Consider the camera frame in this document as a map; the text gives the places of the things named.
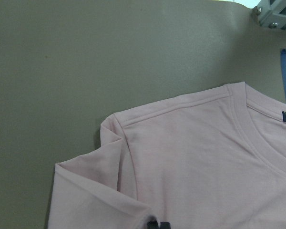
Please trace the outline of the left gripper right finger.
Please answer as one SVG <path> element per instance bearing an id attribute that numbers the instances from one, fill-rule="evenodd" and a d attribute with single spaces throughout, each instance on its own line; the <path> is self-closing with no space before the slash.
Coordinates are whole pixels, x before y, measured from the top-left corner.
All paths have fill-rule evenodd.
<path id="1" fill-rule="evenodd" d="M 161 218 L 160 229 L 171 229 L 171 223 L 167 218 Z"/>

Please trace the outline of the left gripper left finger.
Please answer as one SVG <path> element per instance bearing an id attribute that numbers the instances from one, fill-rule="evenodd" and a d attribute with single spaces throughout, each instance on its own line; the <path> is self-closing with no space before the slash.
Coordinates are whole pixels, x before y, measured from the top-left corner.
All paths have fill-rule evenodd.
<path id="1" fill-rule="evenodd" d="M 146 220 L 147 229 L 160 229 L 160 221 L 155 216 L 149 216 Z"/>

